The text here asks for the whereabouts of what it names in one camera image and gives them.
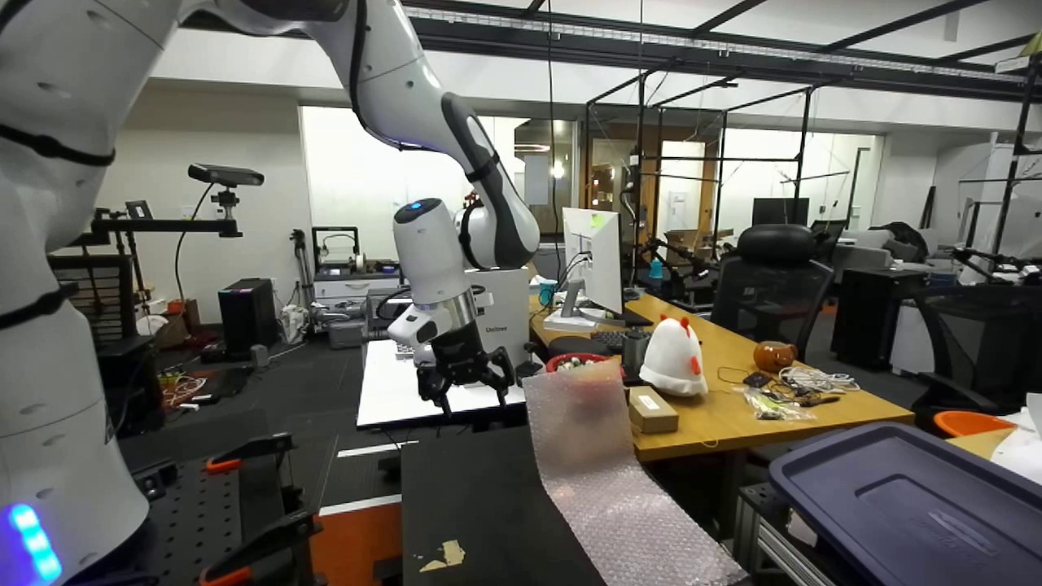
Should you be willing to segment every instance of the plastic container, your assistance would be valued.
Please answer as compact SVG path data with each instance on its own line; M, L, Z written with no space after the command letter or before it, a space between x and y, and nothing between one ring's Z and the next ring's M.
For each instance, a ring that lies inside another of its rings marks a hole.
M948 436L976 436L990 430L1011 430L1008 421L976 414L976 409L940 409L933 414L933 427Z
M665 280L668 280L662 257L650 257L650 265L648 265L648 280L650 280L650 284L665 284Z
M770 477L871 584L1042 584L1042 486L915 427L803 444Z

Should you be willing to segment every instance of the black table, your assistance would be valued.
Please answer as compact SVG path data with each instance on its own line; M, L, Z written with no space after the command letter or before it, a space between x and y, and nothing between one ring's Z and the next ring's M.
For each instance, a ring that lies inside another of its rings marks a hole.
M404 584L603 584L535 469L527 427L424 440L399 451ZM420 574L458 539L465 564Z

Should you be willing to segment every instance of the blue light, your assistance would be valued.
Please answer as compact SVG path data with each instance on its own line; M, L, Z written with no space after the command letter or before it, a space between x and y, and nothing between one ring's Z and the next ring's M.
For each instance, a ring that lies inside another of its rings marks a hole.
M59 584L59 577L60 577L60 564L59 564L54 554L31 558L31 566L35 566L42 584Z
M13 527L16 527L20 535L26 535L29 527L39 527L35 511L26 509L26 503L8 509L8 521L13 521Z
M42 586L59 584L60 559L59 559L52 539L46 537L39 515L29 503L13 503L5 517L20 532L20 539L31 559L31 570L35 570L35 584L42 584Z
M29 554L39 554L39 550L52 548L42 532L22 535L22 542L26 542Z

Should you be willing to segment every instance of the orange object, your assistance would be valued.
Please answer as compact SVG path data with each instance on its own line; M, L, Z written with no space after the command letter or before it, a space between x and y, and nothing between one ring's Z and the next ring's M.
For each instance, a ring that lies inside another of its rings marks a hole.
M312 570L325 586L369 586L373 566L404 558L399 550L399 503L362 509L319 517L322 532L312 537Z
M253 570L241 566L241 570L230 570L225 577L203 577L203 586L250 586L253 584Z
M230 476L241 469L241 459L208 459L206 476Z
M1011 430L1008 421L976 414L976 409L940 409L933 414L933 427L948 436L976 436L990 430Z
M795 348L789 343L758 343L753 362L758 371L780 371L795 362Z

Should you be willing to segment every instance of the cardboard box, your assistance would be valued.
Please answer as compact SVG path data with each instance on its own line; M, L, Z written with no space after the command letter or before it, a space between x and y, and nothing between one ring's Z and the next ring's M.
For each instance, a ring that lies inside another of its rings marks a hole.
M676 409L653 386L627 386L627 415L640 436L676 432Z

